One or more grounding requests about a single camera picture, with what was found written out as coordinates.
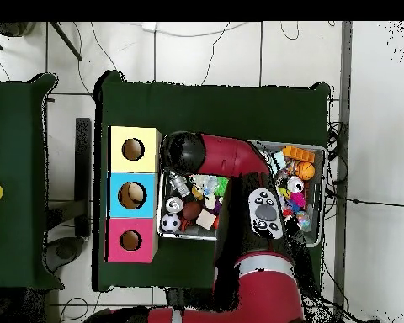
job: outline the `yellow box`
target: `yellow box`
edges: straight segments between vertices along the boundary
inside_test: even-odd
[[[155,128],[110,127],[111,172],[158,172],[162,135]]]

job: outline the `blue box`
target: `blue box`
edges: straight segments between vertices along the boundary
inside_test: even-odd
[[[139,183],[146,190],[146,201],[138,209],[127,209],[119,202],[118,193],[125,183]],[[111,172],[109,186],[109,217],[110,218],[154,218],[157,202],[156,173],[125,173]]]

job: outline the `pink toy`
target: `pink toy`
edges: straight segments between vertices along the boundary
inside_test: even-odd
[[[111,218],[106,262],[152,262],[157,251],[155,224],[155,218]],[[140,237],[139,243],[131,248],[135,250],[123,247],[121,237],[127,231],[134,231]]]
[[[302,194],[301,192],[291,193],[290,199],[298,204],[301,208],[306,205],[306,199],[304,198],[304,194]]]

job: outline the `wooden block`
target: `wooden block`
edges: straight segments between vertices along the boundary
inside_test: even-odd
[[[158,172],[161,141],[155,128],[111,126],[111,172]]]
[[[153,218],[157,209],[157,179],[157,173],[112,172],[109,217]]]
[[[214,220],[215,215],[208,212],[207,210],[202,209],[198,219],[196,220],[196,224],[200,225],[202,228],[205,228],[206,230],[210,230],[211,226],[214,223]]]
[[[158,247],[155,218],[111,218],[106,262],[150,263]]]

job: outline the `orange toy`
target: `orange toy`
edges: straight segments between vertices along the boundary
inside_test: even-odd
[[[300,162],[295,168],[295,175],[302,181],[312,179],[315,173],[316,169],[309,162]]]
[[[282,151],[286,157],[290,157],[299,161],[305,161],[311,163],[314,162],[314,153],[309,152],[307,150],[298,149],[297,147],[294,146],[286,146]]]

